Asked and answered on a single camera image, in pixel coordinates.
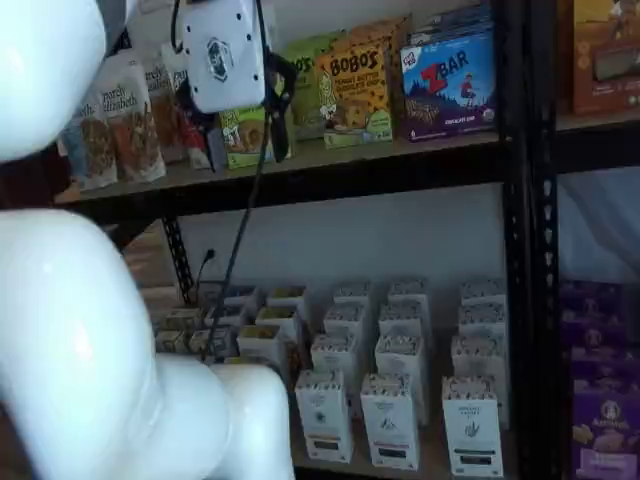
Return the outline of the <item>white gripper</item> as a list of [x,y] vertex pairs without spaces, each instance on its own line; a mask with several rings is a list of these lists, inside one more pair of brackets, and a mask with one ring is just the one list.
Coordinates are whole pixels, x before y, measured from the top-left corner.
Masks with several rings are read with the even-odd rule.
[[222,171],[225,143],[217,113],[254,107],[264,98],[274,160],[281,162],[287,156],[286,114],[295,95],[296,67],[274,52],[265,54],[263,64],[261,34],[255,1],[185,4],[182,41],[189,81],[181,83],[176,99],[192,169]]

